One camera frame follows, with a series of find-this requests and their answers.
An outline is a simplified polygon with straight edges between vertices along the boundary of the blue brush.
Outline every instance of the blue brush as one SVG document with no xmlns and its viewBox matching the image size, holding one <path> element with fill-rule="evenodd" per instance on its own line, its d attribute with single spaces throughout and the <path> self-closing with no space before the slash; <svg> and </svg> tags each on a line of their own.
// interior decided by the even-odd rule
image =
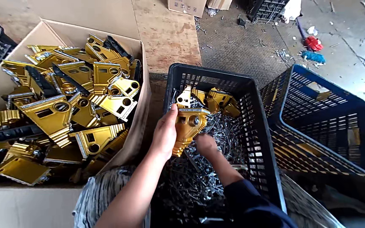
<svg viewBox="0 0 365 228">
<path fill-rule="evenodd" d="M 318 63 L 325 63 L 325 57 L 322 54 L 310 52 L 310 51 L 302 51 L 302 58 L 307 60 L 312 60 Z"/>
</svg>

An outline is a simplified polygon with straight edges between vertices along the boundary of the cardboard flap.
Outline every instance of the cardboard flap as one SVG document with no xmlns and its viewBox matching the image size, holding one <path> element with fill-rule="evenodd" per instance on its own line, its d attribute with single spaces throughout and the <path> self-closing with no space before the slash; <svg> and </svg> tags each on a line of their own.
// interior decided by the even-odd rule
<svg viewBox="0 0 365 228">
<path fill-rule="evenodd" d="M 43 19 L 140 40 L 131 0 L 28 0 Z"/>
</svg>

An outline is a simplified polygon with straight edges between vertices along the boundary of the rubber mat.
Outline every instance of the rubber mat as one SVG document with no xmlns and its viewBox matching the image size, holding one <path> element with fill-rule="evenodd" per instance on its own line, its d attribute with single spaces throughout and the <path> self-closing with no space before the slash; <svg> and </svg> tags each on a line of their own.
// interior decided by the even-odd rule
<svg viewBox="0 0 365 228">
<path fill-rule="evenodd" d="M 212 18 L 204 12 L 199 19 L 200 28 L 206 30 L 206 34 L 197 31 L 202 66 L 250 75 L 262 88 L 295 61 L 281 62 L 274 53 L 289 52 L 274 22 L 249 22 L 245 29 L 237 24 L 239 14 L 246 19 L 244 10 L 232 3 L 228 11 L 219 11 Z"/>
</svg>

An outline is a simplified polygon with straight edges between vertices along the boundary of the hand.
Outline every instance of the hand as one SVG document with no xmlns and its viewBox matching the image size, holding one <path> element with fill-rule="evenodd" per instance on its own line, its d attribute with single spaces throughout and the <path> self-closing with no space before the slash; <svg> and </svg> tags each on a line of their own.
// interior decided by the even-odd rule
<svg viewBox="0 0 365 228">
<path fill-rule="evenodd" d="M 150 146 L 150 153 L 156 153 L 165 161 L 170 159 L 174 144 L 177 138 L 176 119 L 178 108 L 176 104 L 171 105 L 170 111 L 164 115 L 155 128 L 153 142 Z"/>
<path fill-rule="evenodd" d="M 212 136 L 202 133 L 197 135 L 195 140 L 197 141 L 197 151 L 200 155 L 210 158 L 214 155 L 222 154 L 222 152 L 218 150 L 218 146 Z"/>
</svg>

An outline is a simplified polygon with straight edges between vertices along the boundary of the person's left hand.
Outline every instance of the person's left hand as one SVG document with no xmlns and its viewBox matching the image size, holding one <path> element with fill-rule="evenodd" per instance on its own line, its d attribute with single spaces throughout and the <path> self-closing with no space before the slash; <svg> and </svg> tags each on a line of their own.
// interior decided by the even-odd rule
<svg viewBox="0 0 365 228">
<path fill-rule="evenodd" d="M 170 159 L 174 144 L 177 138 L 176 119 L 178 108 L 176 104 L 171 105 L 170 111 L 164 115 L 155 128 L 153 142 L 150 146 L 150 153 L 156 153 L 165 161 Z"/>
</svg>

